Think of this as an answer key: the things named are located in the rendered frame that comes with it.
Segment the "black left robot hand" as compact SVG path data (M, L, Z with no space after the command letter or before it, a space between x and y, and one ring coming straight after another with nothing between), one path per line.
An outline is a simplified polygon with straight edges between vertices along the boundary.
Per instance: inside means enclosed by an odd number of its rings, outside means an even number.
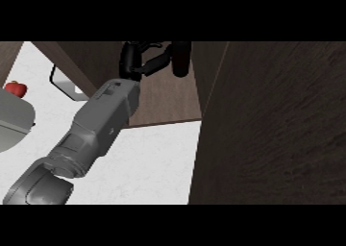
M173 45L168 44L161 55L142 62L142 54L152 48L161 48L159 41L127 41L121 48L119 77L139 82L142 76L150 76L170 63Z

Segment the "brown wooden cabinet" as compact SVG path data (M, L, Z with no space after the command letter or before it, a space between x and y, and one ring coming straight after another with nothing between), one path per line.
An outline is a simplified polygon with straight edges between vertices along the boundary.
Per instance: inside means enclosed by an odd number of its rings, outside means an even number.
M87 95L118 77L118 41L37 41L34 45ZM196 41L189 75L177 78L171 69L164 68L142 79L139 109L125 124L128 128L202 118L224 49L223 41Z

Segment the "dark brown cabinet door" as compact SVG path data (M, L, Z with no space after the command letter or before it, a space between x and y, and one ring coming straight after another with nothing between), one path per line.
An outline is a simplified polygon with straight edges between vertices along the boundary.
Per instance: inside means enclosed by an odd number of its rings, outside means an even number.
M232 42L189 202L346 205L346 42Z

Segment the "white object with black rim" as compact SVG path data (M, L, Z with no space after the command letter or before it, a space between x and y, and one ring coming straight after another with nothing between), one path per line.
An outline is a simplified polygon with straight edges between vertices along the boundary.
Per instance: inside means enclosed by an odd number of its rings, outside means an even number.
M88 99L56 65L51 66L50 83L74 101L85 101Z

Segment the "red bell pepper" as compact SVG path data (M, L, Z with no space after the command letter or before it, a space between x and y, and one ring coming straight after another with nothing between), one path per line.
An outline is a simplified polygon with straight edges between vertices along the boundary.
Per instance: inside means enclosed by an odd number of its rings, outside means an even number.
M4 89L17 97L22 98L26 94L28 87L17 81L5 83Z

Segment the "brown wooden panel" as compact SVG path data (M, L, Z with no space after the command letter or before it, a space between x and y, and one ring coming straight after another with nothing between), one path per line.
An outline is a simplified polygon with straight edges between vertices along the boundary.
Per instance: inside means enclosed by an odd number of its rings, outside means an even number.
M0 41L0 86L4 85L17 58L20 41Z

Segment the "pale grey rounded appliance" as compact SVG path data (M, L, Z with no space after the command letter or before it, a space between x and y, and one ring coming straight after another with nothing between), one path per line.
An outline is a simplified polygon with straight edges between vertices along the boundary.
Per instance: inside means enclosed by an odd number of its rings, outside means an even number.
M31 132L32 105L0 87L0 153L11 149Z

